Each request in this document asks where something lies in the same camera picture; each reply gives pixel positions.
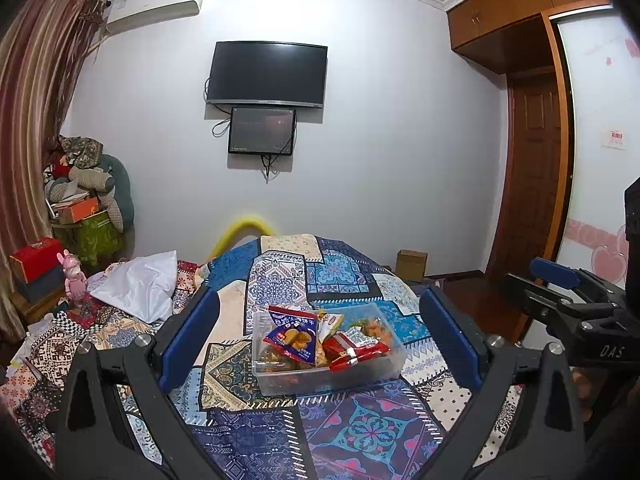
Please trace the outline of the person's hand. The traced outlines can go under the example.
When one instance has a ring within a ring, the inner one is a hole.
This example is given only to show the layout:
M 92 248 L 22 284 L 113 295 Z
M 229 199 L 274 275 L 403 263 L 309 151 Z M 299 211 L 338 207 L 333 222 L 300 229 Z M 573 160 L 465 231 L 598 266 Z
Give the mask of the person's hand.
M 590 403 L 598 394 L 600 374 L 592 368 L 574 367 L 572 377 L 582 403 Z

